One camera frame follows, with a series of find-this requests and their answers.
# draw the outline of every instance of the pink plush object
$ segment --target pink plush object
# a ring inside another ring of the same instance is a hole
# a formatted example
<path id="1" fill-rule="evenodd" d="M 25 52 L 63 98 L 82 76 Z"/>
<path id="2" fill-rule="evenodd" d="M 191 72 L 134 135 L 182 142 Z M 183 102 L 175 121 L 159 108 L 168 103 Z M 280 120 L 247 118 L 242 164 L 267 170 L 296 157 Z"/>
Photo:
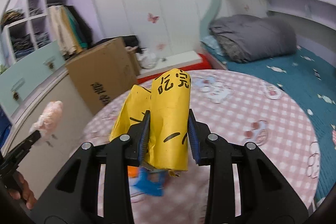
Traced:
<path id="1" fill-rule="evenodd" d="M 49 139 L 62 117 L 62 111 L 63 103 L 61 101 L 47 104 L 37 122 L 29 130 L 29 133 L 33 133 L 35 130 L 40 131 L 41 138 L 35 144 L 42 144 Z"/>

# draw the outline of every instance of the hand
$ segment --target hand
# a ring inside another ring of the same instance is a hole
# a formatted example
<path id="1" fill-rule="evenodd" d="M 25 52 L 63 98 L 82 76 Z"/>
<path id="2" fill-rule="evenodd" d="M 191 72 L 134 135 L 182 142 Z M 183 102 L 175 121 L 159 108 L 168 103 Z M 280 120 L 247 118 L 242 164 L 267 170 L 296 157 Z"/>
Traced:
<path id="1" fill-rule="evenodd" d="M 36 203 L 36 198 L 34 197 L 34 193 L 32 190 L 29 188 L 28 182 L 23 178 L 23 175 L 21 173 L 18 174 L 19 181 L 22 184 L 23 190 L 22 190 L 22 196 L 23 199 L 26 200 L 26 206 L 29 210 L 31 210 L 35 203 Z M 20 199 L 21 195 L 18 191 L 9 189 L 8 190 L 9 194 L 13 199 Z"/>

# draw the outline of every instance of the round table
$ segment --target round table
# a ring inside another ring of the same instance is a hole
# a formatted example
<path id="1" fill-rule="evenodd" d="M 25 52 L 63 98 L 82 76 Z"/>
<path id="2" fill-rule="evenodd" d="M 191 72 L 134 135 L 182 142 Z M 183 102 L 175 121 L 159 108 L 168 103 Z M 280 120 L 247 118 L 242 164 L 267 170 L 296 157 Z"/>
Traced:
<path id="1" fill-rule="evenodd" d="M 318 183 L 320 151 L 314 128 L 305 112 L 286 93 L 251 75 L 226 70 L 189 71 L 192 77 L 190 108 L 230 143 L 255 142 L 310 206 Z M 151 88 L 152 80 L 142 84 Z M 84 129 L 80 142 L 108 142 L 114 122 L 129 92 L 102 109 Z M 132 198 L 137 224 L 203 223 L 209 167 L 195 164 L 189 149 L 188 171 L 169 177 L 163 197 Z M 234 168 L 236 215 L 240 215 L 238 173 Z M 98 211 L 102 215 L 104 176 L 101 175 Z"/>

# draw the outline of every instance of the beige garment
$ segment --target beige garment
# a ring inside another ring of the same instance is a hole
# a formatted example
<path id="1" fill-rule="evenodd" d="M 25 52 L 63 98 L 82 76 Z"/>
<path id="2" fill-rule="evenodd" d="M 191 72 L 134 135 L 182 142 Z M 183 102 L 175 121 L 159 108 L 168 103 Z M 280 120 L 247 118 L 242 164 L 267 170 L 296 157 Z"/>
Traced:
<path id="1" fill-rule="evenodd" d="M 51 6 L 48 8 L 53 33 L 57 39 L 59 49 L 63 55 L 70 55 L 76 51 L 76 44 L 62 20 L 61 6 Z"/>
<path id="2" fill-rule="evenodd" d="M 65 24 L 65 27 L 67 28 L 69 34 L 72 37 L 72 40 L 75 42 L 75 47 L 76 47 L 76 53 L 80 53 L 83 51 L 82 47 L 79 45 L 79 42 L 75 36 L 75 34 L 72 31 L 71 25 L 70 25 L 70 21 L 67 15 L 67 11 L 65 10 L 64 6 L 61 6 L 61 17 L 63 20 L 63 23 Z"/>

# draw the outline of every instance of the crumpled yellow paper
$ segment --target crumpled yellow paper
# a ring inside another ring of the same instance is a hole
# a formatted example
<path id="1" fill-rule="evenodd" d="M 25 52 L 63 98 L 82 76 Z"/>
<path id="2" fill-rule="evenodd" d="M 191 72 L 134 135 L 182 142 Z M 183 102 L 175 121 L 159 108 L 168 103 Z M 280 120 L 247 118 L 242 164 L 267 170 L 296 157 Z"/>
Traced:
<path id="1" fill-rule="evenodd" d="M 134 85 L 115 122 L 110 141 L 141 122 L 149 109 L 150 136 L 145 162 L 156 169 L 187 171 L 190 88 L 190 75 L 179 69 L 154 79 L 151 94 Z"/>

